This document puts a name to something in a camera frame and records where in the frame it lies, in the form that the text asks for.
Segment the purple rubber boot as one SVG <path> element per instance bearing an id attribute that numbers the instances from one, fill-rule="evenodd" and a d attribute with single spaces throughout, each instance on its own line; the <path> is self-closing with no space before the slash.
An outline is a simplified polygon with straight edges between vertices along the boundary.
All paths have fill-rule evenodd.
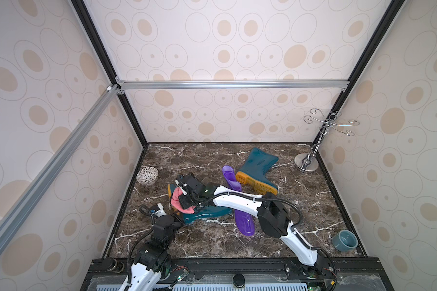
<path id="1" fill-rule="evenodd" d="M 237 192 L 242 191 L 242 185 L 237 181 L 234 173 L 234 169 L 230 166 L 223 166 L 222 173 L 225 181 L 228 184 L 228 188 Z M 234 210 L 235 223 L 242 235 L 253 236 L 256 228 L 254 225 L 253 216 L 249 213 Z"/>

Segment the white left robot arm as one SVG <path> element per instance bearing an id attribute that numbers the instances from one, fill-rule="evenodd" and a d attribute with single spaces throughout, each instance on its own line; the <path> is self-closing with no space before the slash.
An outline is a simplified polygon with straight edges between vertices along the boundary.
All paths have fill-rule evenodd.
<path id="1" fill-rule="evenodd" d="M 168 253 L 175 234 L 182 223 L 171 215 L 152 218 L 148 233 L 139 238 L 129 253 L 127 277 L 121 291 L 152 291 L 155 285 L 170 273 L 171 256 Z"/>

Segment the pink microfiber cloth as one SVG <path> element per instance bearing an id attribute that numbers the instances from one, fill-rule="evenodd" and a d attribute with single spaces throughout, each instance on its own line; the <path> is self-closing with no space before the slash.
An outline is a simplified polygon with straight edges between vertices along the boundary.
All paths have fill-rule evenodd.
<path id="1" fill-rule="evenodd" d="M 171 205 L 175 209 L 177 209 L 179 212 L 181 212 L 181 213 L 185 213 L 185 214 L 193 214 L 193 213 L 195 213 L 195 210 L 194 210 L 195 207 L 194 206 L 191 206 L 191 207 L 188 207 L 188 208 L 185 209 L 181 205 L 179 197 L 182 194 L 183 194 L 182 189 L 179 188 L 179 187 L 176 187 L 174 189 L 173 193 L 172 193 L 172 196 L 171 196 Z"/>

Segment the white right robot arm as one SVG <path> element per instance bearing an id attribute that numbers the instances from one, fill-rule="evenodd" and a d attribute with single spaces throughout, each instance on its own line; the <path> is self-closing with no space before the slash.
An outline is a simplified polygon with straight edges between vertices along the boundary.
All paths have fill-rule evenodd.
<path id="1" fill-rule="evenodd" d="M 292 202 L 278 198 L 268 192 L 264 195 L 251 195 L 225 186 L 203 184 L 192 173 L 177 175 L 175 180 L 180 209 L 200 210 L 208 206 L 227 207 L 256 217 L 262 231 L 272 238 L 280 239 L 296 256 L 307 276 L 336 275 L 331 257 L 320 247 L 313 247 L 297 230 L 297 223 L 292 222 L 290 206 L 296 212 L 299 209 Z"/>

